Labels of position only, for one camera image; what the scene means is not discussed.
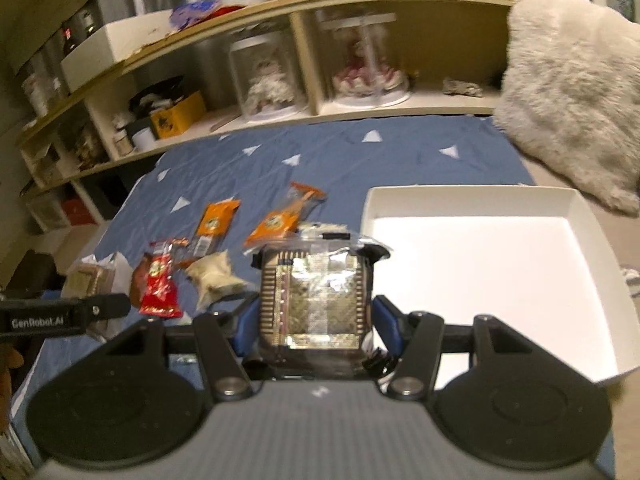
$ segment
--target beige carpet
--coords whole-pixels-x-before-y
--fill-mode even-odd
[[[525,166],[539,186],[569,187],[542,165],[524,159]],[[603,209],[591,201],[591,209],[600,221],[618,262],[640,269],[640,218],[627,218]],[[640,298],[636,298],[640,316]],[[608,388],[613,408],[613,437],[616,451],[616,478],[640,480],[640,370],[620,384]]]

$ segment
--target shelf board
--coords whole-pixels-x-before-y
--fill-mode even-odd
[[[381,0],[270,0],[261,4],[255,4],[244,9],[235,10],[223,16],[207,20],[193,27],[189,27],[175,34],[171,34],[160,41],[144,46],[140,51],[126,60],[118,62],[109,69],[97,75],[73,92],[45,117],[40,118],[31,128],[21,132],[16,140],[17,146],[36,136],[43,128],[51,124],[63,113],[78,104],[86,95],[95,91],[101,84],[114,80],[126,73],[132,72],[147,63],[164,56],[184,46],[206,40],[217,34],[228,32],[234,28],[245,27],[252,23],[261,22],[277,16],[283,16],[301,10],[313,10],[321,7],[336,6],[353,3],[377,2]],[[492,4],[510,6],[512,0],[449,0],[457,2],[475,2],[480,4]]]
[[[184,142],[189,142],[190,140],[219,136],[250,128],[273,128],[290,124],[315,124],[327,121],[346,121],[408,115],[490,115],[493,113],[499,98],[500,92],[495,89],[485,89],[484,97],[468,97],[460,95],[447,96],[434,89],[418,88],[406,101],[393,106],[360,109],[342,106],[334,102],[328,102],[322,106],[320,114],[316,116],[311,115],[309,111],[305,109],[297,114],[293,114],[279,121],[273,122],[251,123],[245,121],[242,117],[238,117],[211,131],[212,126],[220,120],[220,114],[212,112],[207,114],[203,120],[195,123],[180,136],[157,140],[156,145],[151,150],[146,152],[134,151],[127,156],[119,158],[118,160],[97,164],[90,170],[79,171],[73,176],[68,176],[63,180],[52,182],[51,184],[41,188],[40,192],[45,192],[62,186],[71,180],[77,180],[92,174],[112,170],[113,168],[117,168],[123,164],[129,164],[130,162],[141,160],[142,158],[157,155],[158,153],[164,153],[170,147],[177,144],[183,144]],[[232,108],[222,110],[222,113],[227,113],[231,109]]]

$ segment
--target white box lid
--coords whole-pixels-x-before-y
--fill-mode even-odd
[[[403,312],[426,310],[450,324],[493,314],[594,382],[640,365],[635,306],[576,190],[377,187],[361,231],[393,249],[374,267],[373,294]],[[443,356],[436,387],[467,366],[466,355]]]

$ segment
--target cardboard box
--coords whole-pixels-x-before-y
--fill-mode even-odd
[[[107,23],[96,30],[60,62],[69,90],[75,92],[146,44],[171,34],[174,31],[169,23],[171,13],[171,9],[150,12]]]
[[[640,365],[629,290],[575,189],[375,187],[361,231],[392,248],[376,263],[373,294],[403,312],[449,324],[492,314],[597,383]],[[444,355],[436,387],[467,369],[468,355]]]
[[[151,114],[151,122],[161,139],[183,134],[189,127],[204,117],[206,112],[202,94],[197,91],[167,110]]]

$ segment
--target jar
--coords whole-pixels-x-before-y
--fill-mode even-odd
[[[139,152],[148,152],[156,145],[156,136],[149,127],[142,128],[139,132],[133,134],[131,139]]]
[[[271,121],[305,107],[300,91],[300,71],[292,39],[286,30],[269,25],[245,29],[229,47],[229,64],[236,95],[247,121]]]
[[[119,156],[129,155],[129,153],[133,151],[133,146],[131,145],[129,137],[127,137],[127,131],[125,129],[118,130],[113,134],[113,143]]]
[[[38,117],[44,117],[49,113],[49,101],[52,98],[50,86],[50,80],[35,74],[31,74],[22,82],[22,91]]]
[[[373,108],[409,97],[408,78],[388,44],[386,24],[395,20],[389,13],[321,22],[321,28],[331,32],[325,70],[337,103]]]

